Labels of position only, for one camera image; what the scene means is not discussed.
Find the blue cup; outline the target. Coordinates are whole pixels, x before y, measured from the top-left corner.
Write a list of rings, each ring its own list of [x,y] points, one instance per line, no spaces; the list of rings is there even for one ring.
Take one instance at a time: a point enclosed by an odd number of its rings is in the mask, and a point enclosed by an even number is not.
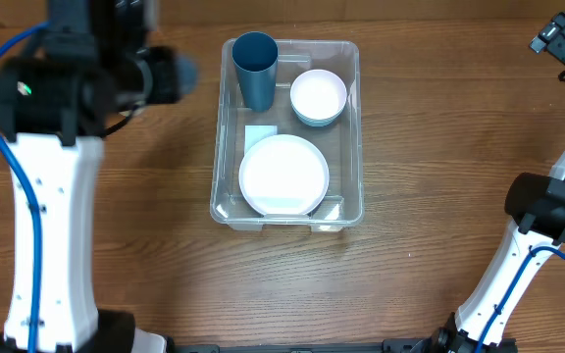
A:
[[[275,98],[279,47],[269,34],[246,32],[232,46],[239,88],[247,108],[255,112],[269,110]]]
[[[188,56],[179,55],[176,59],[176,67],[179,95],[184,96],[191,94],[198,82],[197,66]]]

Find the pink plate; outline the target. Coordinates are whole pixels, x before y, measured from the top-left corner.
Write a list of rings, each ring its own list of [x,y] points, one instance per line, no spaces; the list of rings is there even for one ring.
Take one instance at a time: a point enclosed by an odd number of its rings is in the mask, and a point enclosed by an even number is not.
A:
[[[244,154],[238,184],[248,205],[262,216],[306,216],[326,197],[330,169],[312,142],[277,134]]]

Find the light blue bowl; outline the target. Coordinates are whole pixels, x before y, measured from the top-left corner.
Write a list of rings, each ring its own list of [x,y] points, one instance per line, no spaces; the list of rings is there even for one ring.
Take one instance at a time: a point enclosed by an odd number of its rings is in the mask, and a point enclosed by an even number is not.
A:
[[[310,118],[308,116],[302,115],[299,112],[295,111],[295,116],[298,118],[299,121],[301,121],[302,123],[308,125],[308,126],[312,126],[312,127],[324,127],[324,126],[329,126],[331,125],[333,122],[335,122],[337,120],[337,118],[340,116],[340,112],[337,112],[335,115],[330,116],[330,117],[326,117],[324,119],[314,119],[314,118]]]

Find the pink bowl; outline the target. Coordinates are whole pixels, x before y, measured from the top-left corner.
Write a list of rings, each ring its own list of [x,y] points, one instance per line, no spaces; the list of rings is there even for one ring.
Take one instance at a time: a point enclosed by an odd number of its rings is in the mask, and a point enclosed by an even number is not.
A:
[[[310,70],[298,76],[290,91],[291,107],[302,115],[324,119],[342,113],[347,101],[347,88],[336,74],[326,70]]]

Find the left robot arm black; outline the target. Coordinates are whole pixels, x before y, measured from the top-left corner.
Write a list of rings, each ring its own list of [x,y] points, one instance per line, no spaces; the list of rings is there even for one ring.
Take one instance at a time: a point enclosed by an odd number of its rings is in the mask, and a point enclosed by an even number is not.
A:
[[[96,306],[93,206],[106,138],[194,84],[150,46],[154,1],[52,1],[48,19],[0,47],[0,151],[15,204],[13,294],[0,352],[171,352],[171,338]]]

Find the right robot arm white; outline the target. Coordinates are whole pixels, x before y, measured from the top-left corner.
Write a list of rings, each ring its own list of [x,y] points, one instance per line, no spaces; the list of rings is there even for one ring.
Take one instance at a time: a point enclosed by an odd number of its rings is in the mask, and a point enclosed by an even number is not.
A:
[[[534,37],[565,67],[565,13],[556,14]],[[565,81],[565,69],[558,76]],[[486,272],[446,325],[414,346],[416,352],[514,352],[503,336],[509,318],[542,265],[553,255],[565,260],[565,151],[548,175],[518,175],[505,198],[510,220]]]

